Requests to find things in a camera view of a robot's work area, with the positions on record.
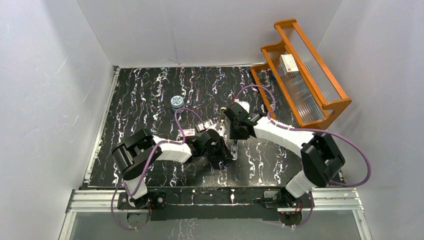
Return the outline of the cream white stapler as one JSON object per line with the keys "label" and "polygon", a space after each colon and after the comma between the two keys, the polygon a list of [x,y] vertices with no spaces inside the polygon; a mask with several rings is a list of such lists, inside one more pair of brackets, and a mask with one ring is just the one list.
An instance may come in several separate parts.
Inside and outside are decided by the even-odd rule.
{"label": "cream white stapler", "polygon": [[223,136],[224,138],[227,137],[227,134],[226,134],[226,119],[227,119],[227,116],[225,114],[226,109],[227,109],[226,107],[220,108],[220,110],[219,110],[219,122],[218,122],[218,125],[217,125],[218,126],[218,133],[221,136]]}

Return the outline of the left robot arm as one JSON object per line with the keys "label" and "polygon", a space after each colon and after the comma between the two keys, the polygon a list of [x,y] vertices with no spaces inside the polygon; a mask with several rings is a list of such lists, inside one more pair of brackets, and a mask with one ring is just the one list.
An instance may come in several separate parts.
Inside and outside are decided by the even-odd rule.
{"label": "left robot arm", "polygon": [[111,155],[129,200],[137,208],[144,208],[149,203],[144,178],[155,161],[185,164],[206,158],[214,169],[222,169],[233,158],[224,137],[212,128],[194,135],[182,134],[179,141],[164,139],[142,129],[117,144]]}

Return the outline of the grey staple tray insert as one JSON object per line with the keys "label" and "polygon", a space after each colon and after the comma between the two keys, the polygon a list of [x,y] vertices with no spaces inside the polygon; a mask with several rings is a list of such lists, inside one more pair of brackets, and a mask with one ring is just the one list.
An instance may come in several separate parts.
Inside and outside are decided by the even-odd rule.
{"label": "grey staple tray insert", "polygon": [[214,123],[212,122],[211,119],[208,119],[206,121],[202,121],[199,122],[196,126],[195,129],[198,133],[203,132],[209,128],[211,128],[214,125]]}

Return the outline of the light blue eraser block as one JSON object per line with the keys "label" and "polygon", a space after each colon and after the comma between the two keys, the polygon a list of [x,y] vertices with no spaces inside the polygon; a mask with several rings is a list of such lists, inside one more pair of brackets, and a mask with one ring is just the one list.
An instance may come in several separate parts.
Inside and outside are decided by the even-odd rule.
{"label": "light blue eraser block", "polygon": [[231,146],[230,146],[230,152],[232,155],[232,160],[236,161],[238,159],[238,140],[233,139]]}

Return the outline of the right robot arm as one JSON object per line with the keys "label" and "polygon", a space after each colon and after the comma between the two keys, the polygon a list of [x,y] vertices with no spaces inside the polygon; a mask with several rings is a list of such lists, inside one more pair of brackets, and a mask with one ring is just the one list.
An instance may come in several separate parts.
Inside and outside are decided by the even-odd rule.
{"label": "right robot arm", "polygon": [[319,133],[316,129],[295,131],[264,114],[249,113],[238,102],[227,106],[223,113],[230,122],[230,139],[267,140],[301,158],[302,170],[276,193],[264,194],[262,202],[265,204],[295,207],[304,194],[316,187],[326,187],[346,162],[328,133]]}

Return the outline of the white red staple box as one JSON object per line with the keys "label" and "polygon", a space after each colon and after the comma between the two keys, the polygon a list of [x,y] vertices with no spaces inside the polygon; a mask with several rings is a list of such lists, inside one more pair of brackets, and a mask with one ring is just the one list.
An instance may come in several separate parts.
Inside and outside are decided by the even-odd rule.
{"label": "white red staple box", "polygon": [[183,134],[186,138],[193,137],[196,135],[196,130],[194,128],[184,129]]}

